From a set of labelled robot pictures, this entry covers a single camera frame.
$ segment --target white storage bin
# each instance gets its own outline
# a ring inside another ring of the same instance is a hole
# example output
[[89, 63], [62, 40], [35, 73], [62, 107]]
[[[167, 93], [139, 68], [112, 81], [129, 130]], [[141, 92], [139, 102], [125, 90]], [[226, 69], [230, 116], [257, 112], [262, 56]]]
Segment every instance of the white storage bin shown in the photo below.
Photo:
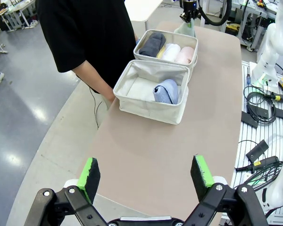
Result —
[[[182, 65], [161, 62], [130, 61], [117, 81], [113, 92], [119, 99], [119, 109], [149, 119], [179, 124], [189, 89], [190, 69]], [[173, 79], [178, 86], [178, 104], [165, 104], [154, 100], [153, 89], [166, 79]]]
[[144, 56], [144, 55], [139, 54], [140, 49], [143, 47], [145, 42], [149, 39], [150, 35], [152, 35], [154, 32], [163, 33], [163, 35], [166, 38], [165, 45], [168, 44], [168, 43], [173, 43], [173, 44], [179, 45], [181, 49], [183, 47], [189, 46], [189, 47], [192, 47], [195, 50], [192, 61], [188, 65], [183, 65], [183, 66], [187, 66], [190, 69], [190, 76], [189, 76], [189, 80], [188, 80], [188, 82], [189, 82], [190, 79], [191, 79], [193, 69], [194, 69], [194, 67], [197, 63], [198, 39], [196, 39], [192, 36], [189, 36], [189, 35], [177, 34], [177, 33], [173, 33], [173, 32], [165, 32], [165, 31], [159, 31], [159, 30], [147, 30], [144, 33], [143, 37], [141, 38], [140, 42], [134, 48], [133, 53], [134, 53], [135, 59], [164, 62], [164, 63], [174, 64], [174, 65], [182, 65], [182, 64], [179, 64], [179, 63], [170, 62], [170, 61], [158, 59], [158, 58], [155, 58], [155, 57]]

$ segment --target workbench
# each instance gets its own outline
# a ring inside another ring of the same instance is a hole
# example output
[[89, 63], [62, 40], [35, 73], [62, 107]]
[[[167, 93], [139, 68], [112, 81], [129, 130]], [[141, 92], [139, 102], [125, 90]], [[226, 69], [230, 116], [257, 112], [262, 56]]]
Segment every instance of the workbench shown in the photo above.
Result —
[[163, 0], [125, 0], [130, 20], [144, 22], [146, 30], [149, 29], [148, 19], [159, 7]]
[[[179, 25], [165, 22], [157, 29], [174, 31]], [[198, 62], [182, 122], [170, 125], [122, 112], [116, 99], [86, 154], [86, 160], [98, 159], [100, 195], [151, 216], [185, 220], [199, 203], [190, 175], [195, 154], [205, 157], [213, 175], [228, 183], [233, 175], [241, 124], [240, 42], [206, 28], [195, 32]]]
[[2, 17], [4, 23], [7, 25], [9, 31], [14, 31], [19, 28], [23, 28], [23, 23], [21, 22], [20, 16], [24, 19], [24, 23], [27, 28], [33, 28], [34, 26], [30, 26], [28, 23], [23, 11], [28, 10], [29, 15], [33, 16], [33, 4], [35, 3], [35, 0], [25, 0], [22, 1], [15, 6], [9, 7], [5, 12], [0, 14], [0, 17]]

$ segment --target concrete floor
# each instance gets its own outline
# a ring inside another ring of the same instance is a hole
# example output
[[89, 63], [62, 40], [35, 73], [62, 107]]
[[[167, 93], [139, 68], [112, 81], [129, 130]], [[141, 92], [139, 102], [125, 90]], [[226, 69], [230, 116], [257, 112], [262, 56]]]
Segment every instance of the concrete floor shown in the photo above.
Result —
[[59, 74], [41, 26], [2, 32], [0, 55], [0, 226], [4, 226], [41, 141], [78, 84]]
[[[218, 4], [210, 11], [216, 12]], [[159, 7], [149, 26], [156, 28], [161, 21], [181, 23], [181, 13], [179, 8]], [[139, 37], [145, 32], [144, 23], [133, 23], [133, 27]], [[0, 85], [0, 226], [10, 210], [6, 225], [22, 226], [39, 189], [59, 191], [66, 180], [76, 178], [97, 131], [94, 100], [83, 82], [77, 86], [73, 73], [57, 72], [40, 26], [2, 33], [0, 41], [9, 51], [0, 55], [0, 70], [6, 75]], [[256, 53], [243, 47], [241, 52], [243, 60], [256, 60]], [[99, 95], [95, 98], [97, 106], [102, 100]], [[106, 112], [102, 104], [100, 122]], [[106, 220], [144, 216], [101, 196], [94, 205]], [[62, 225], [79, 224], [72, 217]]]

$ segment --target folded towel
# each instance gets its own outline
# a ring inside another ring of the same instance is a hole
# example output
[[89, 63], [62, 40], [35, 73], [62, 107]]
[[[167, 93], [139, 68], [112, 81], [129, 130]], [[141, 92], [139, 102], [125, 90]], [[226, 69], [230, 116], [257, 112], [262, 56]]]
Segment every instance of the folded towel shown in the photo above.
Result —
[[166, 44], [166, 50], [161, 59], [174, 62], [180, 50], [180, 46], [177, 44]]
[[163, 46], [162, 48], [161, 48], [161, 50], [160, 50], [160, 52], [157, 54], [157, 59], [161, 59], [161, 57], [162, 57], [162, 55], [164, 54], [164, 52], [165, 52], [165, 50], [166, 50], [166, 46]]
[[156, 57], [166, 42], [165, 36], [161, 32], [155, 32], [146, 41], [139, 53], [144, 56]]
[[175, 62], [182, 65], [188, 65], [192, 61], [193, 55], [194, 49], [192, 47], [183, 47], [183, 49], [177, 55]]
[[158, 84], [154, 90], [154, 99], [156, 102], [174, 104], [178, 102], [178, 87], [174, 80], [167, 79]]

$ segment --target screw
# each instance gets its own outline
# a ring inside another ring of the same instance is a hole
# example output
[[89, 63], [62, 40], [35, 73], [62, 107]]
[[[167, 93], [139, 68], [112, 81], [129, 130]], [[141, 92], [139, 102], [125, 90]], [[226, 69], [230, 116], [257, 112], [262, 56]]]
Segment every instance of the screw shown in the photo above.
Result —
[[75, 192], [75, 189], [73, 189], [73, 188], [69, 189], [69, 193], [74, 193], [74, 192]]
[[243, 193], [246, 193], [246, 192], [247, 192], [247, 188], [246, 188], [246, 187], [243, 187], [243, 188], [241, 189], [241, 191], [242, 191]]
[[43, 193], [43, 195], [44, 195], [44, 196], [49, 196], [49, 195], [50, 195], [50, 192], [49, 192], [49, 191], [45, 191], [45, 192]]
[[221, 191], [222, 189], [223, 189], [223, 187], [221, 185], [216, 186], [216, 190]]

